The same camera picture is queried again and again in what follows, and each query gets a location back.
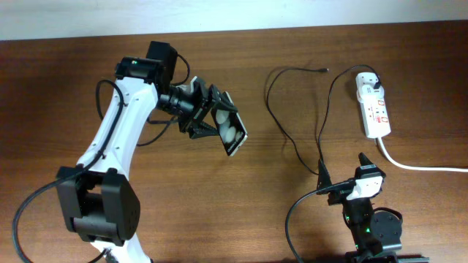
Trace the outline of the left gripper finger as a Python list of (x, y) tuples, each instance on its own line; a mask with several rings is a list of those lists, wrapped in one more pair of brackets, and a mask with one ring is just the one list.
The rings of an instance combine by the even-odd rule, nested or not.
[(188, 126), (188, 133), (189, 138), (192, 140), (203, 137), (219, 136), (219, 130), (204, 121), (201, 123), (191, 122)]
[(222, 94), (219, 89), (211, 84), (209, 89), (211, 110), (224, 110), (229, 113), (238, 112), (238, 108), (227, 98), (227, 93)]

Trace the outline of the black Galaxy flip smartphone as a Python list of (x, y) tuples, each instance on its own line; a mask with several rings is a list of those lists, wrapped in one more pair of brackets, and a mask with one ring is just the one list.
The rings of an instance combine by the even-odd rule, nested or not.
[[(227, 93), (227, 98), (233, 103), (229, 93), (223, 92), (222, 94), (224, 93)], [(211, 110), (211, 116), (216, 128), (219, 130), (219, 137), (226, 154), (234, 156), (248, 138), (248, 132), (239, 112), (229, 113), (224, 110)]]

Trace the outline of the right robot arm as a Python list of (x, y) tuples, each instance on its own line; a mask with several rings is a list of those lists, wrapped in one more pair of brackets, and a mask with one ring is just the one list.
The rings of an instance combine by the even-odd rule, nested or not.
[(318, 161), (317, 190), (328, 195), (328, 204), (341, 205), (342, 216), (351, 231), (355, 251), (344, 255), (345, 262), (397, 262), (403, 217), (387, 207), (374, 208), (371, 199), (382, 191), (386, 174), (364, 153), (352, 178), (333, 184), (325, 162)]

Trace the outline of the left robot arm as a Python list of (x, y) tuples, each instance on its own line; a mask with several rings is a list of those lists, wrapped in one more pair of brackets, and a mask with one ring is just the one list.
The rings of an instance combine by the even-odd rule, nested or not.
[(153, 110), (172, 115), (191, 139), (220, 137), (228, 156), (248, 137), (229, 93), (199, 77), (188, 85), (173, 83), (179, 57), (170, 44), (151, 42), (145, 58), (122, 58), (95, 138), (75, 167), (61, 167), (56, 176), (66, 228), (107, 262), (151, 261), (136, 234), (140, 201), (129, 184), (129, 168)]

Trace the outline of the white charger plug adapter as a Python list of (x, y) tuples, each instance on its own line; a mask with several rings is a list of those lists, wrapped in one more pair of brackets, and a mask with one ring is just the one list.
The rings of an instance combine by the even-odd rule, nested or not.
[(356, 78), (357, 98), (361, 103), (372, 99), (383, 99), (385, 95), (382, 84), (373, 72), (361, 72)]

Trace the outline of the white power strip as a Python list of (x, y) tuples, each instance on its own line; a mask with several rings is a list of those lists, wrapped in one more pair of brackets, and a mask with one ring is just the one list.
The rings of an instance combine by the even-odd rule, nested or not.
[(390, 121), (384, 98), (359, 102), (359, 104), (365, 134), (369, 139), (377, 139), (390, 134)]

